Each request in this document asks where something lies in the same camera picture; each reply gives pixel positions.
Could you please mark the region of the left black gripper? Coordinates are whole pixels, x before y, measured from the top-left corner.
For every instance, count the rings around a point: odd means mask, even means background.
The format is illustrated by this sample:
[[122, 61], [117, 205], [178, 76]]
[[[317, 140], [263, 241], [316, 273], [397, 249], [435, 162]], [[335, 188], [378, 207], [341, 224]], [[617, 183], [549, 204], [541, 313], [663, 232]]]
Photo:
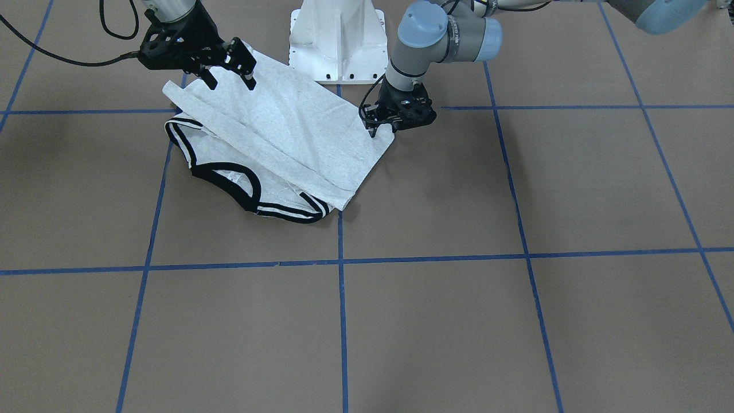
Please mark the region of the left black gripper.
[[380, 81], [375, 104], [362, 105], [362, 123], [372, 138], [394, 136], [400, 129], [429, 126], [437, 118], [432, 99], [424, 84], [415, 84], [411, 91], [401, 91], [387, 80]]

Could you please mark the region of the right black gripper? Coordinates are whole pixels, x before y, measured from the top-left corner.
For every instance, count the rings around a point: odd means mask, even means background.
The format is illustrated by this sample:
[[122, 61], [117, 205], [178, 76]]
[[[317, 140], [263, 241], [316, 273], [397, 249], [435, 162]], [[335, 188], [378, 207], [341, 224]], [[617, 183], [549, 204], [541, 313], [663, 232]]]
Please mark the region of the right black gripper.
[[199, 72], [213, 91], [218, 81], [210, 67], [221, 67], [255, 89], [257, 61], [248, 45], [240, 38], [225, 42], [204, 5], [145, 5], [145, 18], [150, 26], [137, 53], [145, 68]]

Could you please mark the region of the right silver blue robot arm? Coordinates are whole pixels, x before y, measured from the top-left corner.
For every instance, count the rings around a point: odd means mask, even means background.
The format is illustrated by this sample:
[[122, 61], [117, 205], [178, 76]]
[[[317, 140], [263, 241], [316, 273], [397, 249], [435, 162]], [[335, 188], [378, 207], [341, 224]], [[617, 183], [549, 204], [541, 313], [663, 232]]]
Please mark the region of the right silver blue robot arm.
[[240, 38], [225, 41], [200, 1], [144, 1], [147, 29], [137, 58], [150, 70], [180, 70], [202, 79], [210, 89], [218, 85], [210, 72], [221, 67], [241, 78], [249, 91], [257, 61]]

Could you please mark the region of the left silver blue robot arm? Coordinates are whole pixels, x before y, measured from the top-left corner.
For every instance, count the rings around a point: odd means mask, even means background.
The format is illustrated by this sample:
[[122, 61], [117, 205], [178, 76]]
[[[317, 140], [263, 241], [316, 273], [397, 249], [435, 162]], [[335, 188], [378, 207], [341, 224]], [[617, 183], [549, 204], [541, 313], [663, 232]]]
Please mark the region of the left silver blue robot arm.
[[432, 64], [487, 62], [503, 44], [498, 11], [522, 13], [547, 7], [542, 1], [416, 1], [397, 29], [374, 104], [362, 102], [358, 114], [372, 138], [430, 125], [437, 114], [424, 85]]

